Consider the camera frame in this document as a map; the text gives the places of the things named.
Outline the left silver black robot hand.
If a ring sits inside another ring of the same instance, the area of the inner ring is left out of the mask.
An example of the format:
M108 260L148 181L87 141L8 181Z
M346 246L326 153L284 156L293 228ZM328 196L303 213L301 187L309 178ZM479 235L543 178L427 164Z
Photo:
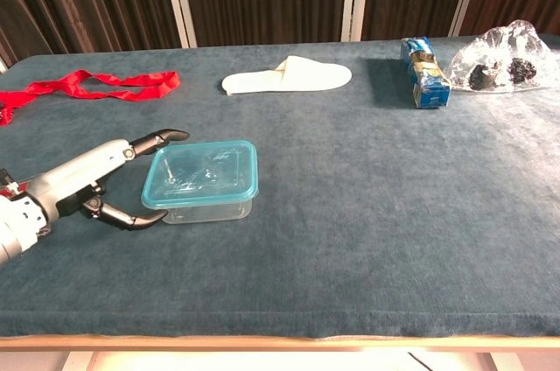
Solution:
M161 221L168 212L156 210L146 217L125 213L102 201L107 178L129 161L150 155L172 141L184 141L190 134L179 129L161 129L129 142L110 140L82 153L50 171L39 174L25 192L42 208L49 221L78 211L114 227L136 231Z

